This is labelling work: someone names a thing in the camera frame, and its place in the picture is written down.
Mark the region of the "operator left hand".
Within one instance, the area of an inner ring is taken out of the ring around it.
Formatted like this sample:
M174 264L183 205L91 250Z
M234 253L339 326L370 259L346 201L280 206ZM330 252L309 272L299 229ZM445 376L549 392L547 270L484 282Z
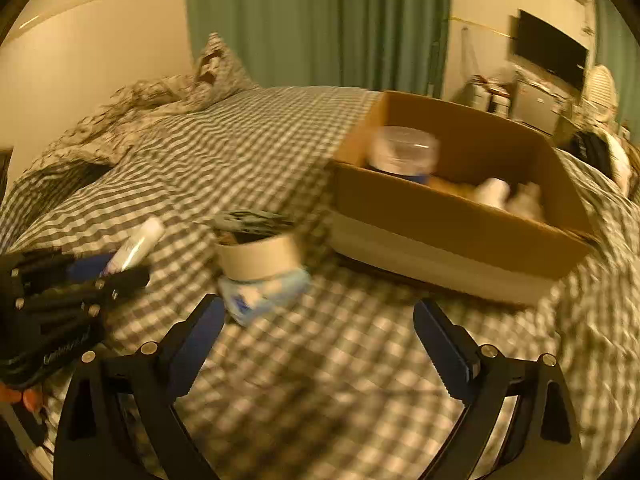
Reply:
M24 391L9 388L0 384L0 401L9 404L21 403L31 413L37 413L42 408L43 393L40 386L35 386Z

